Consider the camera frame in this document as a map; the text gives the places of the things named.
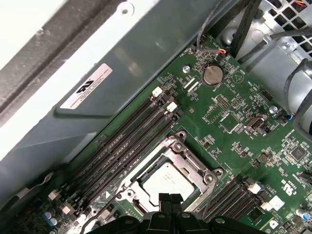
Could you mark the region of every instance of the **white label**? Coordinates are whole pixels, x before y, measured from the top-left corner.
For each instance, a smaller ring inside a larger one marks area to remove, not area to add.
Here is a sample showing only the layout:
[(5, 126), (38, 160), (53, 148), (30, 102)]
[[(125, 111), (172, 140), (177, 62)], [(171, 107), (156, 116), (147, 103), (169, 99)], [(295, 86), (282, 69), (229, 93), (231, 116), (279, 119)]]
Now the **white label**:
[(275, 220), (271, 220), (269, 224), (273, 230), (278, 226), (278, 222), (276, 222)]
[(273, 209), (278, 211), (285, 203), (278, 196), (275, 196), (271, 199), (271, 201), (269, 201), (269, 204), (273, 207)]
[(62, 109), (76, 109), (113, 70), (107, 65), (102, 64), (90, 77), (70, 95), (70, 97), (60, 106)]

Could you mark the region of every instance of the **metal panel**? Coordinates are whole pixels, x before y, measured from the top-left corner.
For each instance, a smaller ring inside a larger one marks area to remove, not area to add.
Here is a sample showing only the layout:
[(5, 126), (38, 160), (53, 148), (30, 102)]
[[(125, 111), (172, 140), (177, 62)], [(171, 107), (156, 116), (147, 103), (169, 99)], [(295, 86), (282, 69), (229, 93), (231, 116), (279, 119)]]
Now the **metal panel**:
[(69, 0), (63, 5), (0, 70), (0, 127), (123, 1)]
[[(106, 63), (113, 69), (111, 75), (76, 110), (59, 108), (71, 92), (66, 95), (2, 160), (0, 202), (85, 147), (190, 43), (215, 3), (161, 0), (89, 73)], [(98, 38), (95, 45), (101, 43), (103, 39)]]

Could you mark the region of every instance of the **green circuit board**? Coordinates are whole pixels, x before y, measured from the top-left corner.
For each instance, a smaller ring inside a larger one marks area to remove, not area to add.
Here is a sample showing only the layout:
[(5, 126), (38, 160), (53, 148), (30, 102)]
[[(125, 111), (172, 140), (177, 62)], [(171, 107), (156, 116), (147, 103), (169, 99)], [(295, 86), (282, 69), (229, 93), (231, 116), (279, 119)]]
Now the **green circuit board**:
[[(204, 46), (218, 48), (211, 37), (206, 38)], [(68, 170), (83, 164), (100, 142), (112, 135), (160, 87), (175, 97), (184, 115), (151, 148), (165, 136), (181, 130), (187, 132), (185, 145), (210, 169), (224, 170), (216, 193), (236, 175), (243, 174), (264, 185), (265, 202), (278, 198), (277, 209), (263, 211), (256, 220), (246, 214), (240, 218), (241, 222), (266, 233), (300, 233), (310, 226), (309, 221), (293, 220), (300, 206), (309, 209), (312, 202), (311, 188), (299, 178), (301, 172), (311, 170), (309, 143), (293, 130), (291, 123), (278, 121), (284, 111), (235, 59), (225, 56), (216, 60), (216, 57), (214, 53), (194, 52), (191, 46), (186, 48), (77, 156)], [(201, 72), (207, 63), (217, 64), (223, 71), (223, 81), (216, 87), (202, 82)], [(185, 65), (190, 66), (189, 73), (182, 71)], [(274, 114), (269, 111), (272, 106), (278, 108)], [(259, 114), (267, 117), (266, 128), (253, 131), (246, 127)], [(121, 177), (116, 179), (93, 206), (103, 207), (121, 180)], [(141, 218), (131, 203), (114, 201), (113, 204), (121, 215)], [(59, 233), (66, 230), (62, 227)]]

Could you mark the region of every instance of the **black cable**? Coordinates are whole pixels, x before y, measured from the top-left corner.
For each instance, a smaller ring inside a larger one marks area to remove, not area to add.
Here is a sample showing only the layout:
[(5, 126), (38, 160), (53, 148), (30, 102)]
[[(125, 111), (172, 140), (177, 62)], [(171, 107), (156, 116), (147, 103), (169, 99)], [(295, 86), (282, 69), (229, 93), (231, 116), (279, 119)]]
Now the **black cable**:
[(310, 90), (309, 93), (306, 95), (306, 97), (303, 99), (292, 123), (293, 128), (309, 141), (312, 141), (312, 136), (300, 126), (300, 121), (311, 106), (312, 106), (312, 90)]
[(308, 64), (308, 59), (305, 58), (303, 59), (300, 64), (294, 69), (294, 71), (287, 77), (285, 84), (284, 84), (284, 101), (285, 101), (285, 109), (288, 115), (291, 115), (291, 111), (289, 108), (289, 100), (288, 100), (288, 95), (289, 95), (289, 88), (292, 83), (293, 77), (300, 72), (307, 64)]
[(199, 33), (198, 33), (198, 35), (197, 35), (197, 40), (196, 40), (197, 50), (200, 50), (200, 39), (201, 39), (201, 37), (203, 36), (203, 33), (204, 33), (204, 31), (205, 31), (207, 25), (210, 23), (210, 21), (211, 21), (213, 15), (214, 15), (214, 13), (215, 13), (215, 11), (217, 10), (218, 6), (219, 6), (223, 1), (224, 1), (224, 0), (219, 0), (219, 1), (216, 3), (214, 9), (212, 9), (212, 11), (209, 13), (208, 17), (206, 18), (205, 22), (204, 22), (203, 25), (201, 26), (200, 31), (199, 31)]
[[(271, 38), (272, 39), (280, 39), (283, 37), (297, 37), (297, 36), (307, 36), (312, 34), (312, 29), (311, 28), (304, 28), (304, 29), (296, 29), (296, 30), (291, 30), (291, 31), (286, 31), (282, 33), (276, 33), (272, 34)], [(249, 60), (252, 56), (254, 56), (256, 53), (258, 53), (260, 50), (262, 50), (267, 43), (263, 40), (261, 41), (258, 45), (256, 45), (249, 53), (244, 55), (242, 58), (238, 60), (240, 64), (243, 64), (247, 60)]]
[(258, 7), (261, 2), (262, 0), (250, 1), (250, 3), (248, 4), (246, 8), (246, 11), (243, 15), (243, 18), (239, 24), (237, 32), (235, 33), (235, 36), (231, 43), (231, 55), (234, 58), (237, 56), (240, 48), (242, 47), (246, 39), (250, 26), (253, 22), (254, 16), (256, 15)]
[(221, 19), (215, 23), (209, 30), (209, 34), (216, 38), (226, 26), (248, 5), (250, 0), (240, 0), (234, 5)]

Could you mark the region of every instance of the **ventilation grille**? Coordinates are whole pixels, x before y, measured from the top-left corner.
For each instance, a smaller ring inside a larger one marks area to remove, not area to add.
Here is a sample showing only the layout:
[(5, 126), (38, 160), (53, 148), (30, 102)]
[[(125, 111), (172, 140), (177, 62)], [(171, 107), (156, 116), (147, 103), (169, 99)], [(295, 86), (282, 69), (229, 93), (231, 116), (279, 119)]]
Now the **ventilation grille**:
[[(277, 2), (279, 0), (267, 0), (272, 6), (277, 8)], [(289, 4), (282, 11), (275, 10), (272, 8), (269, 14), (274, 17), (274, 20), (279, 24), (285, 31), (294, 29), (300, 29), (307, 26), (299, 14), (303, 11), (310, 11), (312, 14), (312, 0), (302, 0), (305, 6), (296, 3), (296, 0), (285, 0)], [(303, 37), (293, 37), (293, 39), (306, 51), (310, 57), (312, 57), (312, 35)]]

